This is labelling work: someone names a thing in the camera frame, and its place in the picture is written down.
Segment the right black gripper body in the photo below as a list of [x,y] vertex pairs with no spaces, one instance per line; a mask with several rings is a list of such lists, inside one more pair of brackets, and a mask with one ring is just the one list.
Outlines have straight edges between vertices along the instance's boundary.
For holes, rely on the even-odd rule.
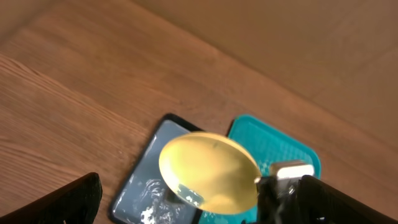
[[259,177],[257,187],[258,224],[297,224],[300,214],[297,206],[297,181]]

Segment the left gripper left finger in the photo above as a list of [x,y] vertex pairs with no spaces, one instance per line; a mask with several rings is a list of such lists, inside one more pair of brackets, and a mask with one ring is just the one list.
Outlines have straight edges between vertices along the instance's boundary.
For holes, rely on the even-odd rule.
[[103,189],[100,177],[90,172],[42,198],[1,217],[2,224],[92,224]]

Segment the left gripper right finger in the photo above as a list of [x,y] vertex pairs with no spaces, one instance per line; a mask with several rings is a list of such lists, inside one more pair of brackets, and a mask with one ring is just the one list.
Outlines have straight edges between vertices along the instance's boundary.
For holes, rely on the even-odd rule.
[[397,224],[397,220],[310,175],[298,182],[297,206],[302,223]]

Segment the yellow plate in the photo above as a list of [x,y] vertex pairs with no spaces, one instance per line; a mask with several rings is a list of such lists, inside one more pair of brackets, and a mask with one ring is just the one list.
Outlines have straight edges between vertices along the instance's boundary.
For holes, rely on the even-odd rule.
[[261,171],[252,155],[225,136],[197,131],[168,142],[159,155],[168,188],[200,210],[222,215],[257,204],[255,180]]

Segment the dark green sponge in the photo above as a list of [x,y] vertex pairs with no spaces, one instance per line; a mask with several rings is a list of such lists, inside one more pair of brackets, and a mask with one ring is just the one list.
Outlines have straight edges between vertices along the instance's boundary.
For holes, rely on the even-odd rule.
[[173,205],[185,205],[185,202],[170,189],[165,190],[164,200]]

